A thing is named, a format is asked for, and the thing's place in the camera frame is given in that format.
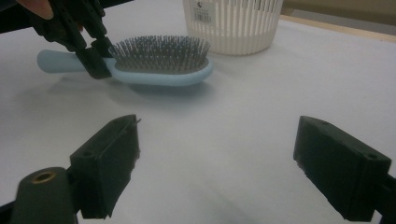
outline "finger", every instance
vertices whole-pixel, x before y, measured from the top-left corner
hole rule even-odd
[[[45,20],[53,18],[53,11],[48,0],[17,0],[17,2]]]

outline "hairbrush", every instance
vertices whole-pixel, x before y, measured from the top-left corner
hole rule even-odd
[[[212,62],[206,58],[209,43],[196,37],[132,37],[108,51],[113,58],[103,60],[111,76],[125,83],[188,86],[201,82],[213,71]],[[67,52],[42,50],[37,63],[47,73],[85,71],[78,57]]]

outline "white table surface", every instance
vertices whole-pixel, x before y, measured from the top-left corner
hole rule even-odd
[[[106,13],[114,43],[187,33],[181,0]],[[42,49],[64,47],[32,28],[0,35],[0,204],[14,200],[26,175],[68,167],[71,153],[127,114],[142,119],[132,181],[113,218],[80,223],[348,223],[292,158],[301,115],[396,160],[395,43],[280,21],[271,48],[209,54],[211,77],[185,88],[45,74],[35,63]]]

